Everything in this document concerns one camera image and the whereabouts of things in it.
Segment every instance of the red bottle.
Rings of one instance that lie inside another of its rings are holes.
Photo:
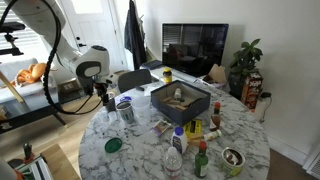
[[[211,121],[210,121],[210,131],[215,131],[220,128],[220,103],[216,102],[214,104],[214,113],[211,115]]]

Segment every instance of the yellow bottle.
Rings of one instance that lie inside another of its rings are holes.
[[[172,82],[172,72],[170,68],[163,69],[163,80],[166,84],[170,84]]]

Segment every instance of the small bottle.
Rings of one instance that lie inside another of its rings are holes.
[[[172,72],[170,68],[163,69],[163,80],[166,84],[170,84],[172,82]]]
[[[181,99],[181,89],[180,88],[177,88],[174,91],[174,99],[176,99],[176,100],[180,100]]]
[[[220,136],[222,136],[222,133],[221,133],[221,131],[218,129],[218,130],[216,130],[216,131],[214,131],[214,132],[211,132],[211,133],[208,133],[208,134],[203,135],[203,138],[204,138],[204,140],[206,140],[206,141],[211,141],[211,140],[213,140],[213,139],[215,139],[215,138],[217,138],[217,137],[220,137]]]
[[[169,147],[164,157],[165,172],[169,179],[177,179],[181,174],[182,157],[175,147]]]
[[[210,121],[210,131],[215,131],[220,128],[220,103],[216,102],[214,104],[214,113],[211,116],[211,121]]]
[[[176,127],[172,134],[171,145],[177,149],[180,154],[183,154],[188,145],[187,136],[182,127]]]
[[[209,158],[206,155],[207,143],[201,141],[199,144],[199,153],[196,154],[195,164],[194,164],[194,174],[198,178],[204,178],[208,172]]]

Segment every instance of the white cap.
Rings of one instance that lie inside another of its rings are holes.
[[[178,153],[177,149],[173,146],[169,147],[168,149],[168,155],[169,156],[176,156]]]

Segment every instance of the wooden floor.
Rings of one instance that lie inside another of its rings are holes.
[[[85,99],[73,101],[65,104],[64,109],[68,111],[76,110]],[[99,98],[94,96],[85,106],[84,110],[89,110],[99,102]],[[0,155],[5,160],[22,157],[24,142],[30,142],[33,152],[38,154],[54,144],[59,144],[63,152],[68,157],[72,166],[79,174],[78,153],[79,144],[84,130],[94,116],[102,107],[86,115],[63,115],[61,117],[67,122],[69,128],[63,127],[53,116],[44,118],[32,124],[0,135]],[[312,180],[312,176],[305,173],[302,167],[271,150],[270,170],[268,180]]]

